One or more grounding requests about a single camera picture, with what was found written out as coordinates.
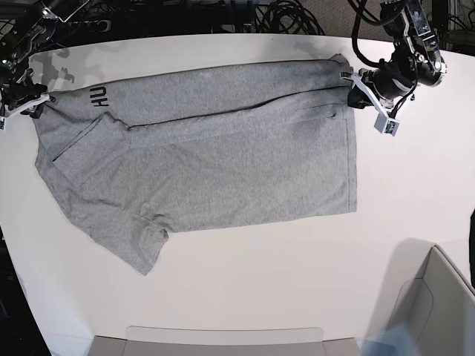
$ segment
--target white plastic bracket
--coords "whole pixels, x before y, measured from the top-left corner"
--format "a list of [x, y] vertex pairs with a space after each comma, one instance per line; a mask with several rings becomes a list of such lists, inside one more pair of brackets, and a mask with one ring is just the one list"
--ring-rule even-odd
[[376, 123], [374, 124], [376, 130], [378, 130], [382, 134], [391, 134], [395, 136], [399, 128], [400, 121], [397, 119], [392, 119], [387, 115], [386, 109], [380, 103], [378, 98], [376, 98], [376, 95], [373, 93], [373, 91], [361, 81], [361, 77], [359, 74], [352, 73], [351, 80], [355, 83], [359, 90], [361, 90], [367, 95], [368, 99], [378, 111], [378, 118], [376, 119]]
[[43, 102], [47, 102], [49, 99], [50, 99], [50, 95], [45, 93], [45, 94], [42, 94], [38, 99], [34, 99], [29, 102], [26, 102], [23, 105], [18, 106], [12, 111], [9, 111], [8, 108], [5, 108], [5, 115], [3, 116], [0, 115], [0, 130], [4, 130], [5, 119], [9, 119], [11, 117], [17, 116], [22, 111], [34, 108], [35, 106], [40, 105]]

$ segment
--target cable bundle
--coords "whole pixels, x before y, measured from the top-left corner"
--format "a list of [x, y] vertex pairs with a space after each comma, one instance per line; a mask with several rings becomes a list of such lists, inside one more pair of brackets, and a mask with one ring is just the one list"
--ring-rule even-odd
[[254, 25], [256, 33], [325, 34], [317, 18], [299, 0], [258, 5]]
[[[348, 0], [348, 3], [351, 5], [351, 7], [356, 11], [356, 18], [355, 18], [355, 24], [353, 26], [353, 31], [351, 33], [351, 39], [352, 39], [352, 44], [353, 44], [353, 51], [355, 52], [356, 56], [358, 59], [360, 59], [363, 63], [365, 63], [367, 66], [370, 67], [375, 67], [379, 69], [384, 69], [385, 67], [385, 62], [384, 60], [380, 60], [379, 62], [372, 62], [368, 58], [366, 58], [363, 53], [360, 52], [358, 48], [358, 32], [359, 32], [359, 27], [361, 24], [361, 20], [364, 20], [366, 23], [370, 24], [371, 26], [385, 26], [386, 24], [391, 23], [394, 21], [397, 17], [401, 15], [401, 13], [404, 11], [405, 6], [409, 2], [409, 0], [402, 0], [400, 2], [400, 5], [398, 9], [394, 12], [392, 16], [390, 16], [388, 19], [385, 19], [384, 21], [378, 20], [372, 13], [370, 13], [366, 9], [366, 3], [368, 0], [356, 0], [356, 4], [353, 2], [353, 0]], [[418, 84], [418, 77], [417, 77], [417, 65], [416, 65], [416, 59], [413, 58], [414, 62], [414, 83], [413, 87], [398, 101], [394, 109], [390, 113], [390, 117], [394, 118], [396, 117], [396, 114], [398, 113], [399, 109], [404, 105], [404, 103], [409, 99], [409, 97], [414, 93], [414, 90], [417, 88]]]

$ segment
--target gray t-shirt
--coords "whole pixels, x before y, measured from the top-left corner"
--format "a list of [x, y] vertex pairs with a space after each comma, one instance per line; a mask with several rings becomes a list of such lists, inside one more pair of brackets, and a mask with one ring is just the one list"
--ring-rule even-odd
[[36, 167], [66, 217], [142, 274], [168, 232], [356, 210], [350, 71], [235, 65], [56, 95]]

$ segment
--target white table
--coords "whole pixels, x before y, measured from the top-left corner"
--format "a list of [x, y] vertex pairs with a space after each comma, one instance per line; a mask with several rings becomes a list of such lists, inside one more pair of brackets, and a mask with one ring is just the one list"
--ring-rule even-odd
[[[393, 51], [390, 43], [360, 42], [373, 60]], [[362, 67], [349, 39], [284, 35], [95, 44], [39, 54], [32, 67], [50, 89], [70, 90], [335, 53]], [[124, 337], [127, 326], [320, 327], [326, 339], [366, 337], [385, 327], [402, 284], [434, 243], [468, 276], [475, 58], [444, 58], [444, 82], [417, 90], [395, 138], [373, 128], [374, 109], [356, 111], [357, 213], [172, 234], [146, 277], [66, 220], [33, 165], [31, 119], [9, 120], [0, 134], [0, 224], [48, 345], [60, 355], [83, 355], [93, 335]]]

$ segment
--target wire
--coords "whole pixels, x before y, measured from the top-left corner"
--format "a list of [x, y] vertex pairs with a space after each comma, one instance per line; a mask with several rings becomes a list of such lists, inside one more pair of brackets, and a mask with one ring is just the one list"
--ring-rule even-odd
[[256, 33], [325, 35], [315, 15], [299, 0], [282, 0], [258, 5], [254, 25]]
[[404, 103], [406, 102], [406, 100], [407, 100], [411, 95], [413, 95], [414, 90], [417, 88], [417, 85], [418, 85], [418, 83], [419, 83], [416, 57], [413, 57], [413, 61], [414, 61], [414, 77], [415, 77], [414, 85], [413, 85], [413, 87], [406, 93], [406, 95], [404, 95], [404, 96], [398, 101], [398, 103], [396, 104], [396, 106], [394, 107], [394, 109], [392, 109], [391, 113], [389, 114], [389, 117], [391, 117], [391, 118], [393, 118], [393, 119], [396, 117], [396, 115], [398, 114], [398, 111], [402, 108], [402, 105], [404, 105]]
[[[359, 4], [359, 8], [357, 9], [358, 12], [360, 9], [364, 8], [366, 5], [367, 0], [361, 0], [361, 3]], [[379, 63], [370, 61], [368, 58], [364, 56], [364, 54], [359, 50], [358, 48], [358, 33], [359, 33], [359, 27], [361, 25], [361, 17], [357, 14], [355, 17], [355, 24], [353, 25], [353, 31], [351, 33], [351, 45], [353, 46], [353, 52], [355, 52], [355, 55], [358, 57], [360, 61], [365, 63], [369, 67], [374, 67], [374, 68], [380, 68], [384, 64], [384, 61], [380, 61]]]
[[[360, 5], [361, 3], [361, 0], [356, 0], [356, 3], [358, 4], [358, 6]], [[379, 21], [379, 19], [374, 16], [366, 7], [364, 7], [363, 11], [372, 19], [374, 20], [375, 22], [376, 21]]]
[[383, 20], [375, 21], [375, 20], [369, 19], [365, 16], [364, 9], [365, 9], [365, 5], [366, 5], [367, 1], [364, 1], [364, 0], [362, 0], [361, 2], [359, 2], [359, 0], [354, 0], [354, 1], [356, 1], [356, 3], [358, 3], [359, 6], [357, 6], [353, 2], [353, 0], [348, 0], [348, 3], [354, 9], [354, 11], [356, 11], [358, 17], [360, 17], [363, 21], [365, 21], [367, 24], [369, 24], [371, 26], [379, 27], [379, 26], [385, 26], [386, 24], [390, 24], [391, 22], [396, 20], [399, 17], [399, 15], [401, 15], [402, 11], [404, 11], [404, 8], [406, 7], [407, 3], [410, 0], [403, 0], [401, 5], [399, 5], [398, 9], [394, 12], [394, 14], [392, 16], [388, 17], [387, 19], [385, 19], [384, 21]]
[[452, 21], [454, 24], [459, 25], [463, 30], [468, 30], [467, 25], [462, 22], [462, 20], [460, 19], [460, 17], [454, 16], [454, 15], [449, 15], [448, 19], [449, 19], [450, 21]]
[[474, 28], [474, 22], [472, 21], [472, 13], [475, 13], [475, 9], [470, 10], [468, 13], [468, 21], [470, 21], [471, 29]]

